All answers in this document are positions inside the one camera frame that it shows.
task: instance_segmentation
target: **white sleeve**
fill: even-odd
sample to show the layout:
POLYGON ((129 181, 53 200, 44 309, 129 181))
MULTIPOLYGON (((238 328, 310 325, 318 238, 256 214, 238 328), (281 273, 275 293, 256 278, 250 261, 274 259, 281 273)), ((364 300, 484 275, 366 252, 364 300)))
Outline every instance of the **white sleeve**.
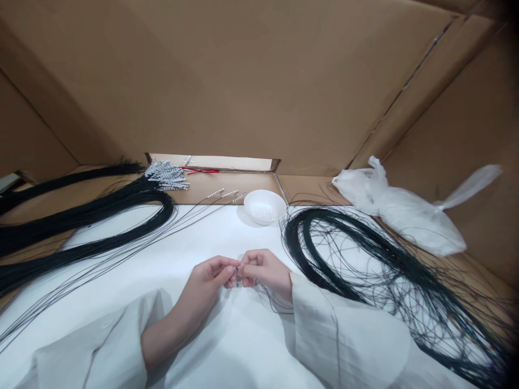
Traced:
POLYGON ((404 322, 290 276, 296 357, 333 387, 475 388, 423 353, 404 322))
POLYGON ((141 334, 165 315, 165 292, 150 292, 35 351, 16 389, 142 389, 141 334))

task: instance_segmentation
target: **white bowl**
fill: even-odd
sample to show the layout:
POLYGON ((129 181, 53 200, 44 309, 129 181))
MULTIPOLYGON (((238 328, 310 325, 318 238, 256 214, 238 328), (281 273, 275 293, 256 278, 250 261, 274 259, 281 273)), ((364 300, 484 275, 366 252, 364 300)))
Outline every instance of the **white bowl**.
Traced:
POLYGON ((285 201, 268 190, 256 190, 245 196, 245 211, 258 224, 269 225, 283 217, 287 211, 285 201))

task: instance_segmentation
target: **white plastic bag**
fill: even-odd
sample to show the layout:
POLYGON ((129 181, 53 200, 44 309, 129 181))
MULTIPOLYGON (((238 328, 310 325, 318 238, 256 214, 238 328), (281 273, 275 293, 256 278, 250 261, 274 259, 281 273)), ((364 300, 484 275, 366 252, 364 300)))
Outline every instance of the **white plastic bag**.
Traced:
POLYGON ((380 216, 391 229, 418 247, 443 257, 465 251, 460 232, 443 212, 459 205, 501 174, 498 165, 474 172, 442 202, 428 203, 414 193, 389 186, 385 169, 371 157, 373 169, 343 170, 332 183, 352 205, 371 216, 380 216))

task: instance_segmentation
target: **person's arm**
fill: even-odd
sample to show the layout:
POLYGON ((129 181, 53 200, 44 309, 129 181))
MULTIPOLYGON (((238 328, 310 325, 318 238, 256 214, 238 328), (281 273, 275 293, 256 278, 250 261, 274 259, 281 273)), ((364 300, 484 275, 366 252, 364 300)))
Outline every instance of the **person's arm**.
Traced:
POLYGON ((32 355, 16 389, 52 387, 141 389, 147 372, 180 350, 213 307, 221 286, 232 287, 239 262, 211 258, 193 269, 164 316, 164 291, 150 292, 32 355))
POLYGON ((171 312, 146 328, 141 336, 148 371, 178 351, 195 333, 213 307, 218 290, 224 285, 232 287, 237 266, 238 261, 221 256, 195 266, 171 312))
POLYGON ((418 349, 390 314, 320 289, 269 250, 248 251, 239 274, 294 306, 296 358, 337 388, 475 388, 418 349))

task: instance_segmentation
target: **cardboard wall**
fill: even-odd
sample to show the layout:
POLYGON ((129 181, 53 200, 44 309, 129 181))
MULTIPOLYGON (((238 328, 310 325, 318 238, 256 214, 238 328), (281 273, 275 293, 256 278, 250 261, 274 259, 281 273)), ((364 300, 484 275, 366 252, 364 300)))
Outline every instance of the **cardboard wall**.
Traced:
POLYGON ((372 155, 385 158, 500 25, 480 16, 456 19, 348 167, 367 167, 372 155))
POLYGON ((503 174, 447 211, 468 253, 519 287, 519 83, 516 41, 508 29, 461 72, 386 159, 390 185, 428 201, 444 199, 476 169, 503 174))
POLYGON ((45 181, 78 167, 59 139, 0 72, 0 177, 18 170, 45 181))
POLYGON ((353 160, 462 17, 409 0, 1 0, 0 15, 0 66, 80 163, 221 155, 314 176, 353 160))

